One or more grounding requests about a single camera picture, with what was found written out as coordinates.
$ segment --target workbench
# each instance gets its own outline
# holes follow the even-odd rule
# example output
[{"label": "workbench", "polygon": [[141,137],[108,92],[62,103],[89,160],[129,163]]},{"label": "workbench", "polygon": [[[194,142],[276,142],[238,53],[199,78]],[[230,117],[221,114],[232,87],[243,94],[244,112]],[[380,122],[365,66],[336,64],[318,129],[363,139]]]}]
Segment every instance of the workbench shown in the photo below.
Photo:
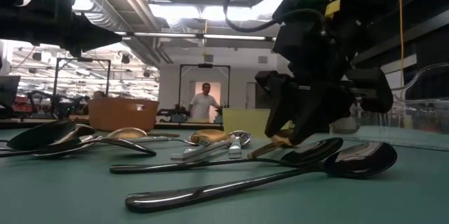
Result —
[{"label": "workbench", "polygon": [[[10,139],[22,130],[2,130]],[[189,136],[193,131],[163,131]],[[315,135],[311,143],[328,138]],[[244,154],[267,143],[255,139]],[[343,147],[358,144],[353,138]],[[398,161],[370,179],[332,178],[310,173],[243,191],[222,199],[156,213],[133,213],[125,196],[134,192],[172,190],[241,180],[289,168],[249,163],[191,171],[111,174],[112,164],[164,164],[181,142],[152,143],[155,157],[116,146],[93,146],[57,160],[35,157],[0,159],[0,223],[446,223],[449,218],[449,152],[395,147]],[[291,149],[266,158],[281,158]],[[227,159],[227,152],[214,155]]]}]

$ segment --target metal frame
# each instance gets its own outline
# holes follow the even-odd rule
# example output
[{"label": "metal frame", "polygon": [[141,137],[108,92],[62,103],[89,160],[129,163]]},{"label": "metal frame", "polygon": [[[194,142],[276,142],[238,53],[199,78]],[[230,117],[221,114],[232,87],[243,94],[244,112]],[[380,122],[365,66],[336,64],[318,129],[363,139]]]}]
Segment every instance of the metal frame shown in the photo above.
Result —
[{"label": "metal frame", "polygon": [[106,95],[109,93],[109,75],[111,74],[111,60],[108,59],[93,59],[93,58],[56,58],[56,69],[55,69],[55,83],[53,84],[53,96],[56,96],[56,87],[58,87],[58,75],[59,71],[64,68],[63,65],[61,68],[59,68],[59,62],[61,60],[66,60],[66,64],[71,61],[77,61],[77,62],[107,62],[107,78],[106,78]]},{"label": "metal frame", "polygon": [[227,77],[227,105],[230,106],[230,100],[229,100],[229,92],[231,91],[231,65],[212,65],[212,67],[201,67],[201,64],[181,64],[180,65],[180,83],[179,83],[179,89],[177,92],[177,103],[181,103],[181,81],[182,81],[182,68],[183,67],[198,67],[198,68],[206,68],[211,69],[214,67],[225,67],[228,70],[228,77]]}]

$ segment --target ductwork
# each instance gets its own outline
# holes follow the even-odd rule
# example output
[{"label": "ductwork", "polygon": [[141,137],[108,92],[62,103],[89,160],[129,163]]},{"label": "ductwork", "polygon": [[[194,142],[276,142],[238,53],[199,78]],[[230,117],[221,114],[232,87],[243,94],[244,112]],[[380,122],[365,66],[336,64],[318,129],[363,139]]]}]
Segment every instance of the ductwork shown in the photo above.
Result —
[{"label": "ductwork", "polygon": [[[133,30],[107,0],[91,1],[94,3],[94,7],[90,10],[92,13],[86,13],[86,17],[94,25],[111,31]],[[133,38],[132,40],[123,41],[123,43],[129,46],[143,63],[158,66],[161,62],[159,56],[141,38]]]}]

